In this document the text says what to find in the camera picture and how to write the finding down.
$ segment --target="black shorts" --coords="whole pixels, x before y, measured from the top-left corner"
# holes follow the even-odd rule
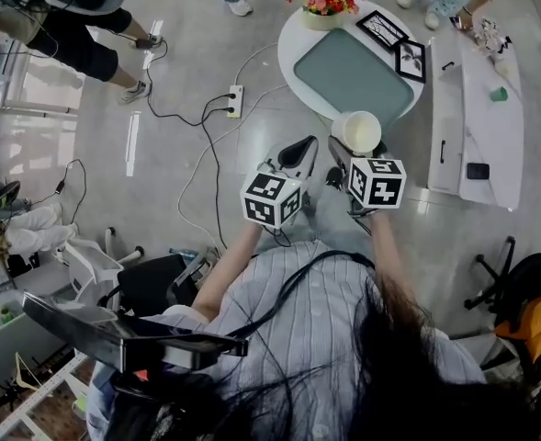
[[[70,11],[51,12],[28,47],[69,65],[77,72],[106,82],[117,71],[117,52],[95,42],[86,27],[95,26],[121,33],[130,23],[131,13],[122,8],[97,17]]]

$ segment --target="forearm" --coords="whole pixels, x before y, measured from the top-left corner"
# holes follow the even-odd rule
[[[227,288],[247,267],[261,234],[262,227],[253,222],[245,222],[235,243],[231,244],[205,280],[192,308],[209,321],[219,315],[221,301]]]
[[[403,271],[388,213],[377,212],[370,216],[370,222],[378,281],[382,283],[385,277],[386,282],[395,283],[410,300],[414,300],[412,289]]]

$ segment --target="white round table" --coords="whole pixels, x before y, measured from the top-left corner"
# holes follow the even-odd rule
[[[368,2],[367,0],[356,0],[356,2],[360,7],[360,10],[358,11],[357,15],[344,15],[344,29],[352,36],[362,41],[364,45],[366,45],[394,70],[394,52],[388,52],[380,47],[376,41],[358,28],[355,25],[355,22],[363,17],[366,17],[374,10],[378,10],[382,15],[387,17],[390,21],[407,33],[411,40],[415,40],[411,31],[402,21],[400,21],[382,6],[378,6],[372,2]],[[295,63],[298,62],[299,59],[309,51],[310,48],[317,44],[321,38],[328,34],[327,31],[316,31],[303,26],[300,15],[302,11],[302,8],[299,8],[295,13],[293,13],[280,32],[280,38],[278,39],[278,64],[280,65],[282,74],[287,80],[288,86],[295,93],[295,95],[297,95],[300,100],[305,103],[305,105],[310,107],[313,111],[318,112],[325,118],[335,119],[340,114],[339,111],[330,105],[310,86],[300,80],[295,75],[293,70]],[[417,100],[419,99],[419,96],[421,96],[421,92],[423,90],[423,84],[407,78],[404,78],[403,80],[412,88],[414,97],[411,104],[407,106],[407,108],[402,112],[401,116],[409,112],[409,110],[415,106],[415,103],[417,103]]]

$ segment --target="power strip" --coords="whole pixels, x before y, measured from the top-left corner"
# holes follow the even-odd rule
[[[227,112],[228,118],[241,118],[243,108],[243,85],[232,85],[230,87],[230,93],[235,95],[234,99],[229,99],[227,107],[233,108],[233,110]]]

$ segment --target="flower pot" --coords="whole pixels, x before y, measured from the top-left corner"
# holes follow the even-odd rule
[[[340,13],[334,15],[316,15],[303,9],[301,15],[303,25],[309,29],[315,29],[317,31],[331,31],[332,29],[339,28],[341,26]]]

